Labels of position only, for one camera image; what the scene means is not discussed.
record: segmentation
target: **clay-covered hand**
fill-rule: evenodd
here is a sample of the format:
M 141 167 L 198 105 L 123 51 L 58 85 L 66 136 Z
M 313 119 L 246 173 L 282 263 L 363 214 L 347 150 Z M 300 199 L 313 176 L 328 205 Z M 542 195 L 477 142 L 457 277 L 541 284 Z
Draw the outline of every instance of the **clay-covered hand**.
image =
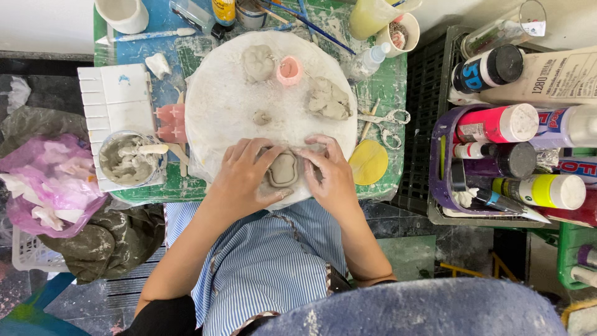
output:
M 361 211 L 356 198 L 352 169 L 344 159 L 336 139 L 318 134 L 308 136 L 304 141 L 309 145 L 320 143 L 326 148 L 325 153 L 306 148 L 293 150 L 305 159 L 304 177 L 317 202 L 336 219 L 349 215 L 351 210 Z M 321 181 L 316 177 L 313 165 L 321 170 Z
M 257 159 L 262 148 L 269 149 Z M 241 139 L 228 147 L 220 172 L 201 207 L 216 211 L 232 224 L 292 194 L 292 189 L 279 189 L 270 194 L 262 194 L 259 190 L 267 169 L 284 150 L 264 138 Z

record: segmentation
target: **white paint palette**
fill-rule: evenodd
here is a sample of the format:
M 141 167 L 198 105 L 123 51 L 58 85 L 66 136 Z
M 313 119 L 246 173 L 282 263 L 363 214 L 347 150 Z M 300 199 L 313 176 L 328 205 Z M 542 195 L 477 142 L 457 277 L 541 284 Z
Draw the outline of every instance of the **white paint palette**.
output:
M 105 177 L 99 168 L 98 153 L 104 140 L 112 133 L 133 130 L 155 134 L 149 72 L 142 63 L 77 70 L 100 190 L 129 189 Z M 161 178 L 148 185 L 164 182 L 165 179 Z

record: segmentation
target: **green table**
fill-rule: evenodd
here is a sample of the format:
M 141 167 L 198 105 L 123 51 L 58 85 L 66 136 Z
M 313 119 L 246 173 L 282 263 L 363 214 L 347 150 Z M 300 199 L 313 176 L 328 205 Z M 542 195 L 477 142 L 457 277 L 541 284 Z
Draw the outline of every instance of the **green table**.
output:
M 200 5 L 205 0 L 197 0 Z M 173 13 L 165 11 L 165 3 L 160 0 L 144 0 L 143 3 L 150 12 L 150 22 L 146 29 L 147 32 L 157 32 L 163 30 L 176 30 L 184 27 L 185 24 Z M 305 1 L 309 20 L 321 27 L 330 35 L 336 37 L 342 43 L 348 45 L 357 53 L 371 45 L 375 41 L 374 37 L 368 41 L 357 41 L 353 39 L 348 30 L 348 17 L 352 9 L 338 1 L 330 0 L 310 0 Z M 289 5 L 293 9 L 300 11 L 298 4 Z M 294 21 L 289 14 L 275 10 L 280 16 L 289 21 Z M 267 18 L 267 27 L 278 26 L 280 22 L 275 19 Z M 167 103 L 176 102 L 173 98 L 172 86 L 178 85 L 184 87 L 181 80 L 192 74 L 201 63 L 203 57 L 225 41 L 238 36 L 247 30 L 237 23 L 232 32 L 227 33 L 224 40 L 217 42 L 215 39 L 203 35 L 188 37 L 160 38 L 144 41 L 137 41 L 135 44 L 130 42 L 117 43 L 115 50 L 107 50 L 102 46 L 96 45 L 96 66 L 140 63 L 144 58 L 150 56 L 153 50 L 163 52 L 171 67 L 173 74 L 170 77 L 171 83 L 166 79 L 158 81 L 152 76 L 154 90 L 152 93 L 154 106 L 162 106 Z M 309 39 L 308 30 L 299 27 L 292 30 L 296 35 Z M 106 22 L 95 11 L 94 15 L 94 38 L 95 40 L 106 35 Z M 318 35 L 319 46 L 328 54 L 336 58 L 340 63 L 350 60 L 350 54 L 344 50 L 338 49 L 338 46 Z M 369 111 L 376 101 L 380 98 L 380 105 L 377 109 L 377 116 L 384 116 L 392 109 L 405 108 L 406 103 L 406 67 L 407 57 L 402 54 L 393 59 L 386 59 L 380 69 L 371 78 L 359 83 L 354 89 L 357 97 L 359 111 Z M 364 122 L 359 121 L 358 134 L 362 132 Z M 391 132 L 396 133 L 404 143 L 404 126 L 399 124 L 384 123 L 385 127 Z M 376 125 L 372 125 L 367 135 L 368 139 L 376 140 L 381 143 L 380 131 Z M 397 150 L 387 149 L 389 156 L 389 165 L 383 177 L 371 185 L 357 185 L 356 191 L 359 198 L 391 199 L 397 189 L 400 178 L 402 177 L 402 167 L 404 164 L 404 147 Z M 176 201 L 200 201 L 205 197 L 205 181 L 187 176 L 182 178 L 179 174 L 179 162 L 170 161 L 167 165 L 167 182 L 162 185 L 141 187 L 127 190 L 114 191 L 112 194 L 130 203 L 162 203 Z

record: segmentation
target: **white wall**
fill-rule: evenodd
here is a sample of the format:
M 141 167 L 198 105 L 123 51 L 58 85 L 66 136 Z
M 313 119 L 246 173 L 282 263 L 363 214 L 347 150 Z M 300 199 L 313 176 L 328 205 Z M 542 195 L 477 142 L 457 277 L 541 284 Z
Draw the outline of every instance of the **white wall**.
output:
M 0 50 L 93 54 L 93 0 L 0 0 Z
M 557 50 L 597 45 L 596 0 L 539 1 L 547 13 L 547 31 L 546 36 L 532 43 Z M 424 44 L 440 36 L 449 25 L 478 28 L 520 3 L 522 0 L 423 0 L 412 14 L 419 22 L 420 43 Z

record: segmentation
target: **pink plastic bag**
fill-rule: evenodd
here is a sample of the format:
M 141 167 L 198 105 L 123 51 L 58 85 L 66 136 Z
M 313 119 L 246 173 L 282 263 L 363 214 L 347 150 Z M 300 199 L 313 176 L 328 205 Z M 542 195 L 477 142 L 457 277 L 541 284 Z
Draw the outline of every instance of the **pink plastic bag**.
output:
M 42 226 L 31 211 L 38 205 L 18 196 L 7 203 L 7 215 L 19 229 L 30 234 L 47 234 L 52 238 L 76 236 L 104 203 L 107 194 L 100 192 L 89 144 L 72 134 L 49 140 L 43 136 L 29 139 L 17 150 L 0 160 L 0 170 L 18 176 L 31 187 L 45 207 L 54 210 L 84 210 L 76 223 L 63 220 L 62 231 Z

